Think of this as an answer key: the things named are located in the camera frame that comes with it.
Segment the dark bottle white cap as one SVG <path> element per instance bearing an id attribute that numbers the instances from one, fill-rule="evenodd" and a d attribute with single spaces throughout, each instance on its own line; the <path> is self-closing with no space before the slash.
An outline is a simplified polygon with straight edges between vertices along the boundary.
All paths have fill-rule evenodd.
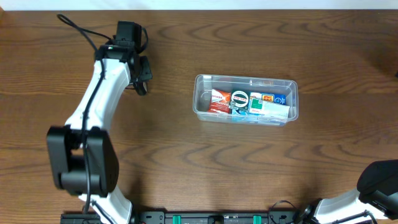
<path id="1" fill-rule="evenodd" d="M 147 83 L 146 82 L 136 83 L 135 89 L 138 95 L 144 96 L 147 94 Z"/>

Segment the red Panadol ActiFast box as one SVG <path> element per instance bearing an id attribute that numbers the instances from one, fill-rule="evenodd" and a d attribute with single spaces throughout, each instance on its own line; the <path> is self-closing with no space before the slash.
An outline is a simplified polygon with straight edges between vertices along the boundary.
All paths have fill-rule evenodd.
<path id="1" fill-rule="evenodd" d="M 231 101 L 231 93 L 217 89 L 211 90 L 211 101 L 208 112 L 229 114 L 229 104 Z"/>

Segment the green Zam-Buk box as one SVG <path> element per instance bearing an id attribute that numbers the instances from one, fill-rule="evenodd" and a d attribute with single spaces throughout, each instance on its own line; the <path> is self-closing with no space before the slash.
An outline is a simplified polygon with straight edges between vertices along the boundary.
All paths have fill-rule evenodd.
<path id="1" fill-rule="evenodd" d="M 250 92 L 244 90 L 233 90 L 231 92 L 229 107 L 234 110 L 248 110 L 249 100 Z"/>

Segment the white green Panadol box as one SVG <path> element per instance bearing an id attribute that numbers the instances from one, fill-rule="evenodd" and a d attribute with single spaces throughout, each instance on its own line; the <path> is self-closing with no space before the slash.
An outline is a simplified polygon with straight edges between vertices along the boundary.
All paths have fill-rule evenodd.
<path id="1" fill-rule="evenodd" d="M 259 116 L 268 116 L 273 118 L 287 119 L 289 116 L 289 106 L 281 105 L 278 103 L 272 103 L 268 101 L 262 101 L 257 98 L 251 100 L 249 108 L 250 114 L 256 114 Z"/>

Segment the blue KoolFever box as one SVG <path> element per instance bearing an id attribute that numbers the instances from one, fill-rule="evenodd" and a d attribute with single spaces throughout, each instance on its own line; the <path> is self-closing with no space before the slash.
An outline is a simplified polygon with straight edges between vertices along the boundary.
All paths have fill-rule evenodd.
<path id="1" fill-rule="evenodd" d="M 268 102 L 272 102 L 272 103 L 278 103 L 281 105 L 286 105 L 286 97 L 285 95 L 280 95 L 280 94 L 273 94 L 273 93 L 261 93 L 261 92 L 255 92 L 255 91 L 251 91 L 250 92 L 250 100 L 249 100 L 249 108 L 251 105 L 251 100 L 253 98 L 257 98 L 260 99 L 262 101 L 268 101 Z M 249 113 L 249 109 L 248 110 L 234 110 L 231 109 L 231 113 L 235 114 L 235 115 L 240 115 L 240 116 L 244 116 L 245 118 L 248 118 L 250 116 L 259 116 L 256 114 L 250 114 Z"/>

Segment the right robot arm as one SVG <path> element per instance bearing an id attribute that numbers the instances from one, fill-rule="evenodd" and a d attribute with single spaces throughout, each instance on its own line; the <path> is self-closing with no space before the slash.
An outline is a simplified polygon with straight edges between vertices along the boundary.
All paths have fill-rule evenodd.
<path id="1" fill-rule="evenodd" d="M 356 188 L 308 205 L 294 223 L 377 223 L 386 219 L 397 219 L 396 159 L 371 163 Z"/>

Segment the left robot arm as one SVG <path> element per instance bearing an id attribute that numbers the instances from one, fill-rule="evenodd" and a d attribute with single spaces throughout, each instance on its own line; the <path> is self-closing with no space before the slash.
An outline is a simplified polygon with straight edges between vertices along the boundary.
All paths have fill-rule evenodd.
<path id="1" fill-rule="evenodd" d="M 139 223 L 134 206 L 120 191 L 119 162 L 109 129 L 123 91 L 147 93 L 152 78 L 141 53 L 146 44 L 110 40 L 99 48 L 93 76 L 64 126 L 52 126 L 47 148 L 56 188 L 85 202 L 82 214 L 64 213 L 61 223 Z"/>

